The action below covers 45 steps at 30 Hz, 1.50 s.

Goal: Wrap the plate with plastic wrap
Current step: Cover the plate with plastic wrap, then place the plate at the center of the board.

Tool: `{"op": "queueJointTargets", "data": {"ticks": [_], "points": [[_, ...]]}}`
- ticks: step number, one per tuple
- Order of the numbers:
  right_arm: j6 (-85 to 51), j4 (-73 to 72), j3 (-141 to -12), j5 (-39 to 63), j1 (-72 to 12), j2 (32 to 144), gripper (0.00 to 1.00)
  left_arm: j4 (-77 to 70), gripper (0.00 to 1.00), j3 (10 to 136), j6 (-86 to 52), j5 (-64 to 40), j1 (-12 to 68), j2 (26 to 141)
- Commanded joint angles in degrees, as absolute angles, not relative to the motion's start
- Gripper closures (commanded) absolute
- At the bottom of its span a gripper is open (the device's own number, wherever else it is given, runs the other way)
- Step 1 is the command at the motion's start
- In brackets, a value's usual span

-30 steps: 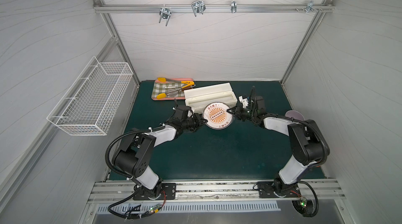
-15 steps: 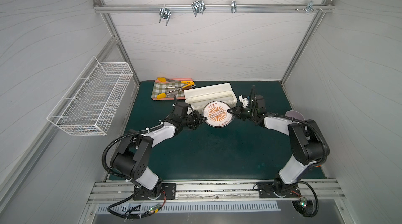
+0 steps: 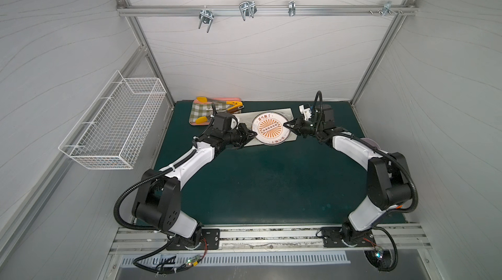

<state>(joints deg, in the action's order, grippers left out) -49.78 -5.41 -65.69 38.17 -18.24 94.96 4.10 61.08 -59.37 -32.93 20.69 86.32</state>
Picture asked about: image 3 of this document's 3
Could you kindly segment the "round printed plate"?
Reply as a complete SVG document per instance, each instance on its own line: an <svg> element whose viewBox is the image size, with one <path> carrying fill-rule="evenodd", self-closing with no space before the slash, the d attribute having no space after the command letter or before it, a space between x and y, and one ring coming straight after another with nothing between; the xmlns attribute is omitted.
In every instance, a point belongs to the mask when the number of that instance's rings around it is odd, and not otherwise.
<svg viewBox="0 0 502 280"><path fill-rule="evenodd" d="M283 126L285 122L287 118L280 113L261 113L252 121L252 131L262 145L280 145L290 136L290 130Z"/></svg>

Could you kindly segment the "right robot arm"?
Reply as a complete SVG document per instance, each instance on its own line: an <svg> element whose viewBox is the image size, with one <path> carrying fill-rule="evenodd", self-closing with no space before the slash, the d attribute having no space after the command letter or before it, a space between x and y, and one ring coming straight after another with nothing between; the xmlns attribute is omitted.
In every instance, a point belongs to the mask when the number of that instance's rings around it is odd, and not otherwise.
<svg viewBox="0 0 502 280"><path fill-rule="evenodd" d="M411 213L418 207L418 189L404 155L388 153L337 126L329 105L301 105L299 109L301 116L285 122L285 128L297 136L315 137L367 171L366 197L339 232L346 246L355 247L387 214Z"/></svg>

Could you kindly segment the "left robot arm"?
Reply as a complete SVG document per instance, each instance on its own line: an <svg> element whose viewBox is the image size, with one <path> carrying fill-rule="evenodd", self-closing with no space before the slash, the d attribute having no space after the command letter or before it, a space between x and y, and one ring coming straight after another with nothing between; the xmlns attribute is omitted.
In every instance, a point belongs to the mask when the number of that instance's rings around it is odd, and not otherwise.
<svg viewBox="0 0 502 280"><path fill-rule="evenodd" d="M185 184L228 146L242 148L257 133L240 123L235 115L217 113L191 149L178 160L162 168L147 170L137 188L132 215L149 229L179 237L184 247L195 249L202 238L202 224L181 210L181 192Z"/></svg>

